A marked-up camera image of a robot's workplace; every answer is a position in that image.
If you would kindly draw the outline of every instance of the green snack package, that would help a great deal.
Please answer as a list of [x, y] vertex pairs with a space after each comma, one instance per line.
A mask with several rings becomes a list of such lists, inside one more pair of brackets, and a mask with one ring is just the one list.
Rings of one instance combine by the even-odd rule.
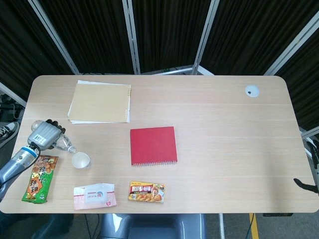
[[58, 157], [56, 156], [39, 156], [33, 166], [30, 182], [22, 201], [31, 203], [46, 202], [57, 160]]

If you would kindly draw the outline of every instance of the clear plastic bottle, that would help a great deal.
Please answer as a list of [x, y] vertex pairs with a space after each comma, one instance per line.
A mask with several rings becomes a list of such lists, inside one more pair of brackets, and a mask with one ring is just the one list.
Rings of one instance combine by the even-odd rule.
[[33, 124], [31, 125], [31, 130], [32, 132], [35, 131], [36, 128], [38, 128], [38, 126], [43, 122], [43, 120], [36, 120], [35, 122], [33, 122]]
[[60, 150], [68, 151], [69, 153], [76, 153], [76, 148], [72, 145], [71, 140], [64, 134], [61, 134], [52, 146]]

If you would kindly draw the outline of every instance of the plastic cup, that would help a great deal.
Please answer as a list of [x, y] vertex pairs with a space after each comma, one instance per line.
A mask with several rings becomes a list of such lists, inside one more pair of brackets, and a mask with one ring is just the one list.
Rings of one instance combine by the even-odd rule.
[[90, 168], [92, 166], [92, 162], [86, 153], [77, 152], [72, 157], [72, 165], [75, 168]]

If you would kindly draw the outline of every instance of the red notebook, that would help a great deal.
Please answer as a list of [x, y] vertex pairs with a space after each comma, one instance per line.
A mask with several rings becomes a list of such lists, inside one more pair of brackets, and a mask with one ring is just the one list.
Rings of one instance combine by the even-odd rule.
[[176, 162], [174, 127], [131, 130], [131, 163], [133, 166]]

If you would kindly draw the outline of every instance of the black backdrop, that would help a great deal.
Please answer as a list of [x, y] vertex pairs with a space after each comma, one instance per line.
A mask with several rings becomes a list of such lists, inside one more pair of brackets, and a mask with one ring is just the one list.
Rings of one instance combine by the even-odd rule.
[[72, 74], [27, 1], [0, 1], [0, 81], [27, 100], [34, 78]]
[[263, 75], [318, 10], [318, 0], [221, 0], [200, 64], [216, 75]]
[[319, 29], [276, 75], [286, 80], [299, 126], [319, 126]]
[[210, 0], [133, 0], [141, 73], [194, 64]]
[[81, 73], [134, 73], [121, 0], [40, 3]]

